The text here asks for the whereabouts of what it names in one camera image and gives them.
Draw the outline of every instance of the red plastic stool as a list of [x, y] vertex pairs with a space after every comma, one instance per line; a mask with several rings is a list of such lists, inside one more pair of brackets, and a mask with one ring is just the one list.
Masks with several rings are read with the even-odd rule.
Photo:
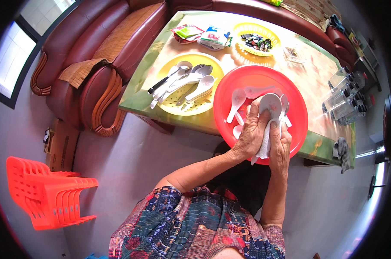
[[96, 218], [80, 217], [79, 195], [83, 189], [98, 186], [95, 178], [77, 178], [75, 172], [50, 172], [47, 165], [9, 157], [6, 162], [9, 191], [13, 200], [27, 212], [35, 230], [79, 225]]

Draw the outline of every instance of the wrinkled hand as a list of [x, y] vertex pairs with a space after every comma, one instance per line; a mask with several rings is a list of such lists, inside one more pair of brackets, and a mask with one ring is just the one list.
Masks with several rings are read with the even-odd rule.
[[271, 172], [272, 174], [287, 176], [292, 136], [287, 132], [286, 124], [282, 123], [281, 137], [279, 127], [276, 126], [275, 122], [272, 122], [269, 137], [271, 139], [271, 150], [269, 153], [269, 167], [271, 168]]
[[263, 141], [263, 134], [266, 125], [270, 120], [268, 110], [259, 114], [259, 103], [262, 97], [257, 98], [247, 107], [246, 121], [244, 122], [239, 140], [236, 142], [232, 151], [240, 159], [248, 159], [253, 157], [258, 151]]

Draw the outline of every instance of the glass ashtray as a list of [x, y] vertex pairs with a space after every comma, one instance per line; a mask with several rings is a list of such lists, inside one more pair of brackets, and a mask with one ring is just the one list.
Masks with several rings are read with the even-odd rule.
[[303, 64], [306, 61], [302, 52], [295, 47], [293, 48], [285, 47], [283, 49], [283, 56], [286, 59], [287, 65], [291, 67], [303, 66]]

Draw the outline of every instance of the patterned blouse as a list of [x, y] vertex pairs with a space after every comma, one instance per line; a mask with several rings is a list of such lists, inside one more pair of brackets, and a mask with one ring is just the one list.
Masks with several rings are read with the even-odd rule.
[[206, 186], [150, 192], [112, 234], [109, 258], [212, 258], [234, 246], [246, 258], [285, 258], [282, 229], [263, 229], [237, 198]]

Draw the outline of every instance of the yellow basket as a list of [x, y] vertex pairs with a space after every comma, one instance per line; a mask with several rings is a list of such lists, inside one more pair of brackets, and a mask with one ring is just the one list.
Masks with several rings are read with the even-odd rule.
[[224, 77], [224, 72], [221, 68], [220, 61], [213, 56], [201, 52], [179, 54], [168, 60], [167, 63], [165, 63], [165, 65], [159, 70], [156, 82], [166, 77], [170, 68], [180, 61], [188, 61], [193, 65], [193, 67], [199, 64], [212, 65], [213, 70], [211, 72], [211, 75], [214, 78], [217, 78], [217, 80], [214, 82], [213, 90], [208, 95], [196, 99], [191, 104], [187, 104], [184, 101], [184, 104], [182, 104], [181, 106], [176, 106], [175, 104], [177, 103], [177, 101], [180, 100], [183, 94], [185, 94], [194, 85], [188, 84], [172, 93], [161, 104], [158, 103], [158, 106], [168, 113], [179, 116], [197, 115], [210, 110], [213, 107], [213, 99], [214, 93], [216, 92], [216, 88], [220, 83], [220, 80]]
[[[263, 57], [272, 56], [274, 52], [280, 50], [282, 47], [281, 40], [279, 39], [279, 37], [273, 31], [259, 24], [254, 24], [250, 22], [239, 23], [238, 25], [234, 26], [233, 31], [235, 34], [234, 37], [236, 38], [236, 42], [239, 44], [240, 48], [254, 55], [263, 56]], [[240, 35], [252, 34], [252, 33], [257, 33], [260, 36], [262, 36], [264, 39], [270, 39], [273, 48], [269, 52], [264, 52], [247, 46], [244, 43], [244, 40], [241, 39]]]

